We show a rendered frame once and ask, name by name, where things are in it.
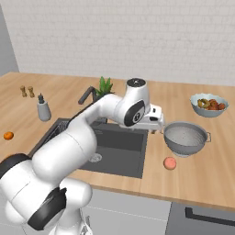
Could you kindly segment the pink peach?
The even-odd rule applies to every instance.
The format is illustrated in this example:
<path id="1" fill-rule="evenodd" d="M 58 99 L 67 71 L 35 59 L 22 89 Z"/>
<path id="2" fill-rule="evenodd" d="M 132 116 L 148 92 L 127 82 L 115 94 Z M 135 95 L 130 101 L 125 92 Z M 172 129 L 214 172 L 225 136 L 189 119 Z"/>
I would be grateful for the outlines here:
<path id="1" fill-rule="evenodd" d="M 176 159 L 173 157 L 167 157 L 163 161 L 163 165 L 168 170 L 173 170 L 176 167 Z"/>

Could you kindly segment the grey soap dispenser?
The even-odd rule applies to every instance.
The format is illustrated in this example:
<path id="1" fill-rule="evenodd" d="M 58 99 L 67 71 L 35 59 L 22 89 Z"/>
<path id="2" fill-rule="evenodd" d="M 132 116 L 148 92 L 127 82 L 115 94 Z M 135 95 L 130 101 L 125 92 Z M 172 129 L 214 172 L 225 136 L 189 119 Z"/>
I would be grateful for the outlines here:
<path id="1" fill-rule="evenodd" d="M 38 103 L 37 103 L 37 109 L 38 109 L 38 115 L 39 119 L 41 121 L 49 121 L 51 119 L 51 112 L 48 105 L 48 102 L 44 100 L 44 97 L 42 94 L 38 95 Z"/>

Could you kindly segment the green potted plant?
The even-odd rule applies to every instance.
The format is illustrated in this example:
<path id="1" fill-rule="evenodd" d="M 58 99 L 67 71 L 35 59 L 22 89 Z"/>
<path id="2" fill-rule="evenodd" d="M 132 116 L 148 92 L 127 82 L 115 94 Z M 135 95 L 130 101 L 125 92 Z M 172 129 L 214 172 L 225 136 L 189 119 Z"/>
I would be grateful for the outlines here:
<path id="1" fill-rule="evenodd" d="M 95 90 L 97 96 L 107 95 L 111 93 L 111 89 L 113 84 L 111 83 L 111 79 L 105 79 L 101 77 L 99 80 L 99 88 Z"/>

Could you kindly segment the pale grey cupboard front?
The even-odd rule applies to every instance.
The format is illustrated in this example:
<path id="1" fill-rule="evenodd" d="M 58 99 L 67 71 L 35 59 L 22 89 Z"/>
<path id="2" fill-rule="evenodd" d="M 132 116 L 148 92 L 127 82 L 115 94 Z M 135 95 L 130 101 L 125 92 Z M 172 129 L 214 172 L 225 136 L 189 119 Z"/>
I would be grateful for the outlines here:
<path id="1" fill-rule="evenodd" d="M 93 190 L 83 208 L 94 235 L 165 235 L 171 202 Z"/>

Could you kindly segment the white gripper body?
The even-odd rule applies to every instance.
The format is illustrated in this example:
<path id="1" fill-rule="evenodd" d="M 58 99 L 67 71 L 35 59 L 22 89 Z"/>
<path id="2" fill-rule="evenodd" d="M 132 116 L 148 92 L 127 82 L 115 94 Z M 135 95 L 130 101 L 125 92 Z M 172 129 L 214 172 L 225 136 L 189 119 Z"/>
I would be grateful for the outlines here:
<path id="1" fill-rule="evenodd" d="M 133 129 L 162 130 L 164 126 L 164 115 L 160 117 L 144 117 L 140 122 L 132 126 Z"/>

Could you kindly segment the dark grey sink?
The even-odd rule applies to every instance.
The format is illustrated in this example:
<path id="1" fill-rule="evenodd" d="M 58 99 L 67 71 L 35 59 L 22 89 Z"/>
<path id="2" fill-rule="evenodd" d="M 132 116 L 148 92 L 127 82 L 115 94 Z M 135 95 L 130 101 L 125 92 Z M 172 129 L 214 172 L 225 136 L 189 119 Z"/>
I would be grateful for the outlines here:
<path id="1" fill-rule="evenodd" d="M 106 122 L 94 122 L 91 127 L 97 139 L 95 160 L 80 169 L 141 179 L 148 131 Z"/>

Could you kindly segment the pale blue fruit bowl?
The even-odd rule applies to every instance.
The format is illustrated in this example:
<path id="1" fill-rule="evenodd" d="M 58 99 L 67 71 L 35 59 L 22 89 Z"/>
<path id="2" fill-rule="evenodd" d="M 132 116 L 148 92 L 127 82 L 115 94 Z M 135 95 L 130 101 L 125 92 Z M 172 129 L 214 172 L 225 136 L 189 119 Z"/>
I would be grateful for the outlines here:
<path id="1" fill-rule="evenodd" d="M 229 107 L 224 98 L 212 94 L 195 94 L 190 101 L 194 111 L 205 118 L 218 117 Z"/>

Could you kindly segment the grey metal colander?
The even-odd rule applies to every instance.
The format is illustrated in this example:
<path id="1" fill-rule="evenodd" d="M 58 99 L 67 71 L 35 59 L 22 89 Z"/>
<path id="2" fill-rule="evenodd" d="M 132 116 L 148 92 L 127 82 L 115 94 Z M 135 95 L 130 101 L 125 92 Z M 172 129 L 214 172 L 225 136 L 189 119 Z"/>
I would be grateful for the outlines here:
<path id="1" fill-rule="evenodd" d="M 162 131 L 167 147 L 177 156 L 188 157 L 200 152 L 207 142 L 211 142 L 211 133 L 195 123 L 174 121 Z"/>

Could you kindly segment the dark grey dishwasher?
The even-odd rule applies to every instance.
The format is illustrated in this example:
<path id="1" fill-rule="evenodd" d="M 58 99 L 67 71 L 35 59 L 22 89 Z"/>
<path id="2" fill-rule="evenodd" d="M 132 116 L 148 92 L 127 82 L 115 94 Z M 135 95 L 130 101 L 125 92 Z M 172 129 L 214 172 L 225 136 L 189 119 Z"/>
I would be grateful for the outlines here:
<path id="1" fill-rule="evenodd" d="M 172 203 L 165 235 L 235 235 L 235 212 Z"/>

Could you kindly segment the dark grey faucet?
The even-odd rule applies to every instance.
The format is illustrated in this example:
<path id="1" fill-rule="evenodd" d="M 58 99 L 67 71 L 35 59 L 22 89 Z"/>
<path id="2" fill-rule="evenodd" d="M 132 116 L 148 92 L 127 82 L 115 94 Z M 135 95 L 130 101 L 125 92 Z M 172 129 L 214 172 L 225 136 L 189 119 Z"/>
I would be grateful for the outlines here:
<path id="1" fill-rule="evenodd" d="M 82 105 L 84 103 L 84 101 L 86 100 L 86 98 L 92 95 L 93 101 L 97 100 L 97 95 L 96 95 L 96 90 L 93 86 L 90 86 L 82 95 L 82 97 L 79 99 L 78 104 Z"/>

